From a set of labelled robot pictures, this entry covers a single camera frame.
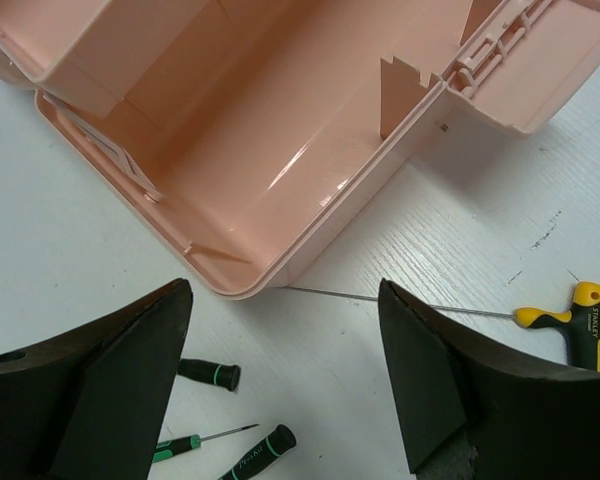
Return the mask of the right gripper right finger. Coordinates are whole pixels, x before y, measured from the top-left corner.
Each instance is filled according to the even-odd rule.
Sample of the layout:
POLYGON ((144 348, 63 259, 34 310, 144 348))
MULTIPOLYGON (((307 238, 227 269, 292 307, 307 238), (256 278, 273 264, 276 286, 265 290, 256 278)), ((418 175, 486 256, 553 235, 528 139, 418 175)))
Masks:
POLYGON ((600 376, 520 378, 457 364, 416 327, 423 308, 406 307, 396 287, 406 291, 379 286, 379 325, 415 477, 600 479, 600 376))

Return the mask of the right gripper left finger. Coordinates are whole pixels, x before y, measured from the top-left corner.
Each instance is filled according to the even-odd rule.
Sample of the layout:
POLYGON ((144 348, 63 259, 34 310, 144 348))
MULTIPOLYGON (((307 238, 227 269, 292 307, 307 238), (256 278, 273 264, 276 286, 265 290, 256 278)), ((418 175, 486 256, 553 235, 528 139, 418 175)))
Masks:
POLYGON ((176 279, 0 355, 0 479, 145 479, 193 306, 176 279))

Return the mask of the pink plastic toolbox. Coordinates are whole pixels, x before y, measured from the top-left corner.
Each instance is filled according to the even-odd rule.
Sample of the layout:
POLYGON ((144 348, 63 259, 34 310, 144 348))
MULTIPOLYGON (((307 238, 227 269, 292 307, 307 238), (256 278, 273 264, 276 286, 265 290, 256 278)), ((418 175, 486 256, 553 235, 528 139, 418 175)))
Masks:
POLYGON ((228 299, 293 282, 453 107, 524 137, 597 1, 0 1, 0 78, 228 299))

